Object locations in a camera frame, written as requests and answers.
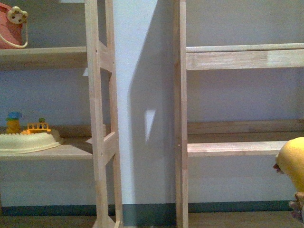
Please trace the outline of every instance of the stuffed toy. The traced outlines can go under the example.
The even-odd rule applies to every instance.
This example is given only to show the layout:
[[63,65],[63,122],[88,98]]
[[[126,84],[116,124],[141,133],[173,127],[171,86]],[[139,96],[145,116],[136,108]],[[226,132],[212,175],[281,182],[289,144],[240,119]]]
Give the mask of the stuffed toy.
[[294,209],[292,216],[303,223],[303,207],[304,207],[304,137],[289,140],[275,157],[276,164],[274,168],[278,173],[285,173],[293,185],[297,193],[296,201],[289,203]]

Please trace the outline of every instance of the toy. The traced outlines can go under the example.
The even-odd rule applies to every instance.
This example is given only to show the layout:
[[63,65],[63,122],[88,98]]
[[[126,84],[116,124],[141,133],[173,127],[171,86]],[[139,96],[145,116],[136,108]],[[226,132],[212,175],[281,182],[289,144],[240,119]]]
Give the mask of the toy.
[[39,132],[50,132],[51,129],[48,126],[48,123],[45,122],[44,118],[39,119],[39,123],[28,123],[28,128],[22,131],[22,134],[33,134]]
[[304,137],[289,140],[275,157],[274,168],[278,173],[285,173],[296,190],[296,201],[289,206],[294,209],[292,216],[303,223],[304,209]]
[[304,192],[304,137],[289,140],[275,157],[277,172],[285,173]]
[[28,123],[26,130],[20,130],[21,113],[10,113],[7,118],[7,134],[0,134],[0,154],[28,153],[61,145],[64,142],[55,129],[50,129],[44,118],[39,123]]
[[21,117],[22,117],[21,113],[18,112],[9,113],[8,118],[5,119],[7,121],[6,133],[13,134],[13,133],[21,132],[20,123],[19,123],[19,118]]
[[[0,3],[0,49],[25,48],[28,44],[28,13],[19,7]],[[26,43],[21,45],[22,24],[26,26]]]

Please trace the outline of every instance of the wooden shelving unit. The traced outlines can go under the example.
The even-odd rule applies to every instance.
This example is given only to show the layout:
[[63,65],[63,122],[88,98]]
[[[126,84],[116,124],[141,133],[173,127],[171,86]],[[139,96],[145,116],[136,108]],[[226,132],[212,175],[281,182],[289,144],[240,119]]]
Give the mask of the wooden shelving unit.
[[[122,228],[122,196],[115,74],[113,2],[105,0],[107,46],[99,41],[97,0],[85,0],[86,47],[0,50],[0,70],[88,68],[91,126],[54,126],[63,145],[39,152],[0,154],[0,161],[93,160],[97,220],[94,228]],[[111,126],[103,124],[100,70],[109,75]],[[108,216],[106,164],[113,160],[115,221]]]
[[186,0],[174,0],[174,102],[177,227],[187,228],[188,158],[274,155],[304,136],[304,120],[187,123],[187,71],[304,67],[304,43],[186,46]]

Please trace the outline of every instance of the yellow toy figure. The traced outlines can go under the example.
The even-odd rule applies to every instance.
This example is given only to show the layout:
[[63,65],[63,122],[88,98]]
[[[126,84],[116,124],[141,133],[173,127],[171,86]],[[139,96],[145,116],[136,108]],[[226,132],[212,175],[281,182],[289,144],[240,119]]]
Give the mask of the yellow toy figure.
[[294,209],[292,216],[303,223],[304,208],[304,137],[289,140],[275,157],[274,168],[279,173],[285,173],[296,190],[296,201],[289,203]]
[[9,113],[8,118],[6,118],[6,133],[7,134],[16,134],[16,133],[21,133],[21,128],[20,128],[20,123],[19,123],[19,118],[22,117],[21,113],[18,112],[12,112]]

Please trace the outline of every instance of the dark green baseboard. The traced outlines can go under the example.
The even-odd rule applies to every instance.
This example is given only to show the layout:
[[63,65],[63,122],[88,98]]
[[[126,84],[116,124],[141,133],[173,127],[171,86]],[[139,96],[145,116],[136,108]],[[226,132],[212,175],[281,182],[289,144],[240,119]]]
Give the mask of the dark green baseboard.
[[[241,212],[291,210],[289,201],[190,203],[189,212]],[[95,216],[95,205],[3,207],[5,216]],[[125,226],[175,225],[175,204],[125,204]],[[115,214],[109,205],[109,215]]]

